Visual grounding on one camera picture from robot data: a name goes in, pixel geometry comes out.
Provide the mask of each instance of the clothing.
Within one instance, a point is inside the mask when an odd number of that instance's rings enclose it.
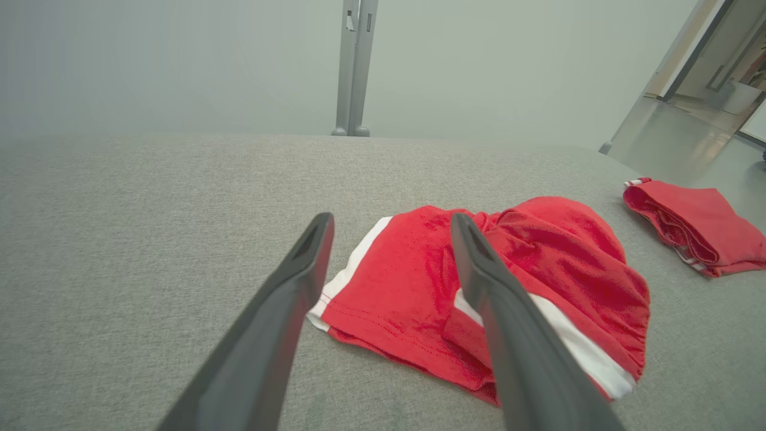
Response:
[[[647,283],[606,222],[561,197],[491,215],[424,206],[381,219],[322,290],[312,323],[499,404],[481,317],[460,290],[455,212],[472,217],[602,393],[630,392],[644,366]]]
[[[716,189],[687,189],[650,178],[625,183],[623,200],[660,240],[710,277],[766,268],[766,237],[736,215]]]

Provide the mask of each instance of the gray floor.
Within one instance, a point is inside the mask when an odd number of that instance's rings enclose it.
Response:
[[[766,232],[763,147],[646,97],[613,143],[609,156],[617,161],[652,179],[718,189],[741,217]]]

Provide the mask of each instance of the gray fabric surface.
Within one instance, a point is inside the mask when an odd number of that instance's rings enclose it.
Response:
[[[0,149],[0,429],[151,429],[321,211],[330,279],[382,216],[584,202],[649,282],[631,430],[763,429],[766,273],[707,279],[574,147],[335,137],[50,138]],[[303,325],[281,429],[502,429],[458,387]]]

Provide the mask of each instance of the red fabric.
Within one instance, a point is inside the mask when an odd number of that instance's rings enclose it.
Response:
[[[455,212],[472,216],[510,271],[638,380],[649,320],[646,282],[590,208],[541,197],[488,215],[425,206],[394,216],[322,319],[329,334],[456,383],[498,404],[483,328],[454,308]]]
[[[766,268],[766,237],[735,214],[716,189],[687,189],[643,179],[623,194],[667,245],[703,264],[710,277]]]

